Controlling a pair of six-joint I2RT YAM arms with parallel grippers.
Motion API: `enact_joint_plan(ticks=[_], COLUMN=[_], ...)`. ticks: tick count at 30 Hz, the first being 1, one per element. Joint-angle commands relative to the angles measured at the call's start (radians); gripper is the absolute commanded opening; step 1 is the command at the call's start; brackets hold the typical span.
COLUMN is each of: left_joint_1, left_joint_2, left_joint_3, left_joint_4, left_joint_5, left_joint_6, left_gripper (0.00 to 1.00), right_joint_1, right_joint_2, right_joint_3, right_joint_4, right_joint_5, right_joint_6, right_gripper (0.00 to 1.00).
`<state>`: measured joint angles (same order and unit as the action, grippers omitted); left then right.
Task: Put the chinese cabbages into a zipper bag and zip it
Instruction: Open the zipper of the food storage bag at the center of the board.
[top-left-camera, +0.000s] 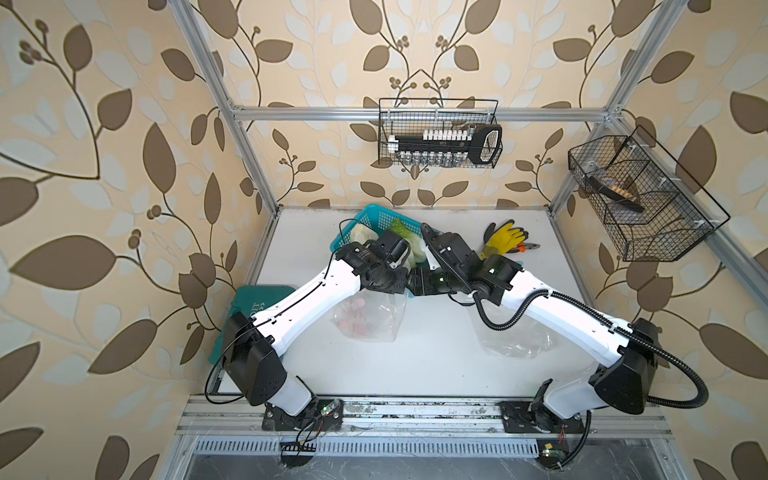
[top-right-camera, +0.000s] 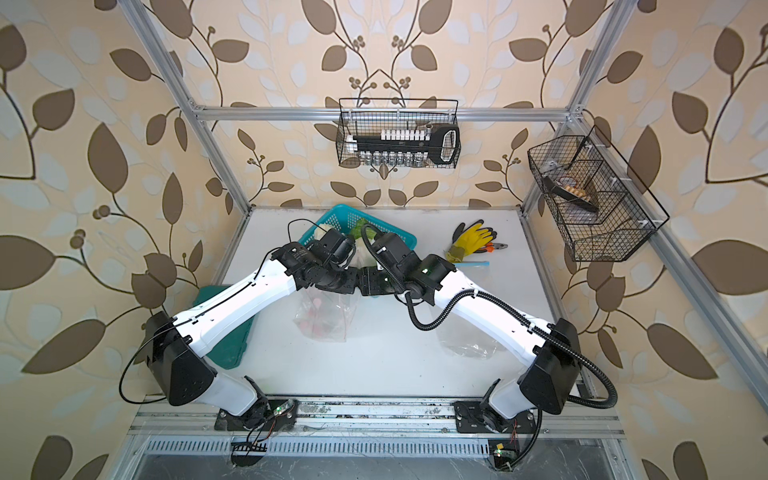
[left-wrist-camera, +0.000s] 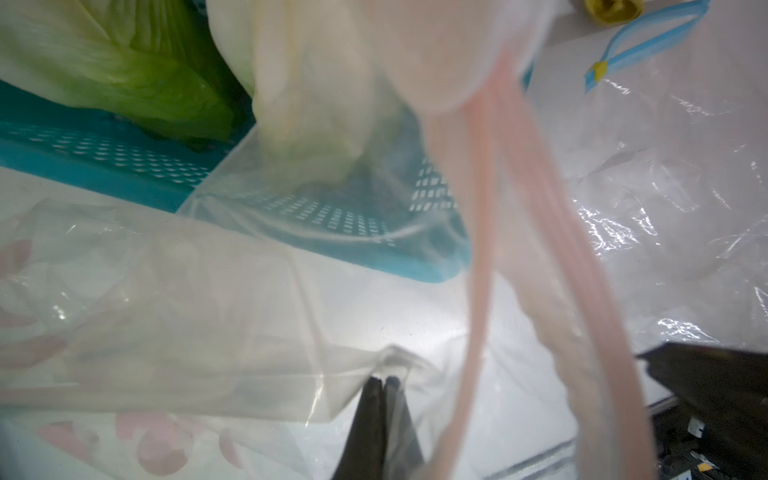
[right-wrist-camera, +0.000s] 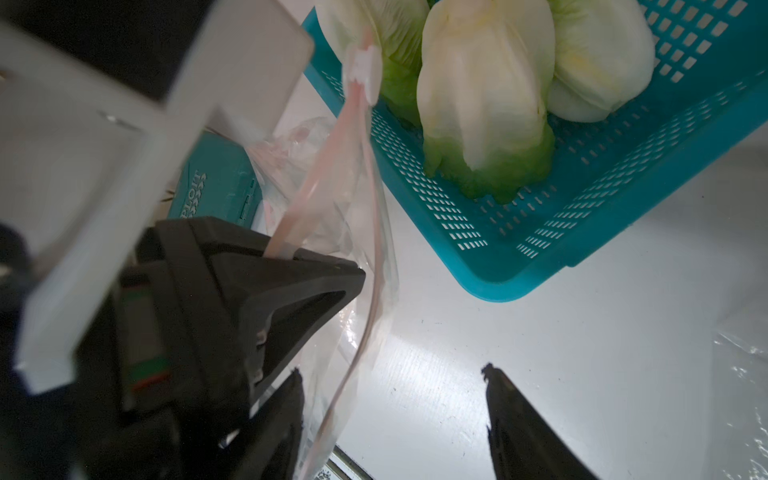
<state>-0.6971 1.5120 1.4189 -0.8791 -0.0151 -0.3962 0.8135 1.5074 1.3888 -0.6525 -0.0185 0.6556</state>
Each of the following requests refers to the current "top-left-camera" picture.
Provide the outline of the large chinese cabbage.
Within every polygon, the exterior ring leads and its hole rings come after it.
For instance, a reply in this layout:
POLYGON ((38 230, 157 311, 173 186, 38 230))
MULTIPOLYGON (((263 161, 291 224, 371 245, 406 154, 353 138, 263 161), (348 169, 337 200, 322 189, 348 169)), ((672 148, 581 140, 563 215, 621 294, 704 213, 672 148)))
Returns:
POLYGON ((408 269, 415 268, 427 260, 427 246, 424 240, 411 231, 399 218, 392 221, 390 229, 400 235, 409 245, 410 253, 406 259, 408 269))

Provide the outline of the pink dotted zipper bag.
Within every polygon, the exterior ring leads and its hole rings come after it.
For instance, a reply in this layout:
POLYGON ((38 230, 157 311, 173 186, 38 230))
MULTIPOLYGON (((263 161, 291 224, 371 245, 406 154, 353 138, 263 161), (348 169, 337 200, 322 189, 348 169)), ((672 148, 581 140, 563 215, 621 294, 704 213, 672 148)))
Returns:
POLYGON ((333 310, 332 322, 346 337, 370 342, 394 342, 408 297, 364 290, 333 310))

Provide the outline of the small chinese cabbage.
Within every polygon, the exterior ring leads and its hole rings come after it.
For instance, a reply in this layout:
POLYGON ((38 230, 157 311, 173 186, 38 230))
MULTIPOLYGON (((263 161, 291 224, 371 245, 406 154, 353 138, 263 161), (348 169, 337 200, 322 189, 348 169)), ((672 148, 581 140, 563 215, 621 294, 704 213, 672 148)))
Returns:
POLYGON ((356 223, 352 230, 349 232, 350 243, 356 242, 360 245, 365 245, 367 242, 375 241, 377 239, 378 234, 373 229, 362 223, 356 223))

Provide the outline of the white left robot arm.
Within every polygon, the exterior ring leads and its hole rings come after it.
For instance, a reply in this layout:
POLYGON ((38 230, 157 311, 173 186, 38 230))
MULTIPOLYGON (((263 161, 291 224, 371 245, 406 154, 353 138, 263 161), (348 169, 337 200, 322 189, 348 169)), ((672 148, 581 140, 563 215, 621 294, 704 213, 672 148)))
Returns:
POLYGON ((358 292, 404 293, 409 254, 410 244, 392 230, 339 247, 327 266, 291 295, 249 317, 233 314, 225 323, 217 363, 250 405, 269 403, 299 415, 313 394, 288 374, 281 356, 315 321, 358 292))

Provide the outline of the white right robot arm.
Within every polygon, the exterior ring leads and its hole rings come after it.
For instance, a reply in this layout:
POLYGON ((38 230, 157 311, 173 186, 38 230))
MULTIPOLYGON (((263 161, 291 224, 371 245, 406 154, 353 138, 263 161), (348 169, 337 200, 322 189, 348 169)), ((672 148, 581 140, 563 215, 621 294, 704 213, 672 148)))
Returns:
POLYGON ((530 423, 547 430, 560 420, 605 407, 631 415, 644 412, 658 362, 653 351, 620 333, 633 330, 628 322, 550 288, 506 257, 494 255, 473 267, 418 267, 409 273, 407 288, 415 296, 465 293, 475 301, 481 320, 496 331, 528 316, 596 361, 573 380, 544 381, 528 407, 530 423))

